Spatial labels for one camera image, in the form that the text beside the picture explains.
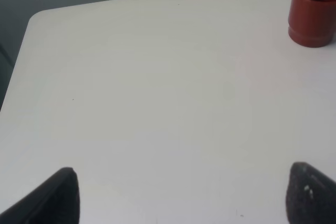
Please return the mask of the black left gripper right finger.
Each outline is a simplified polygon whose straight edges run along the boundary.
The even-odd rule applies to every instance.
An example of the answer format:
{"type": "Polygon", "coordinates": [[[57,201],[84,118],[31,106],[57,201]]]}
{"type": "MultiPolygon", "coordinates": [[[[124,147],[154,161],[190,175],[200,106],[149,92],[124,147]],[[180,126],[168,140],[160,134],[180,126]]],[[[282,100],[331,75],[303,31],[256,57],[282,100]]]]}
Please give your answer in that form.
{"type": "Polygon", "coordinates": [[[286,214],[292,224],[335,224],[335,181],[306,162],[293,163],[286,214]]]}

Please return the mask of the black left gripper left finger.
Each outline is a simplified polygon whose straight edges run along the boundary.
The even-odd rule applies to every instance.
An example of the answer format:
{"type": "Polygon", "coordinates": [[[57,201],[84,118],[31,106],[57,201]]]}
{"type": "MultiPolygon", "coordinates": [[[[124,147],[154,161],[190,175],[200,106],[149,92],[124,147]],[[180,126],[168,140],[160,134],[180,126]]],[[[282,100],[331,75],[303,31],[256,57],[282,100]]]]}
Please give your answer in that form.
{"type": "Polygon", "coordinates": [[[64,167],[1,213],[1,223],[79,223],[80,191],[76,172],[64,167]]]}

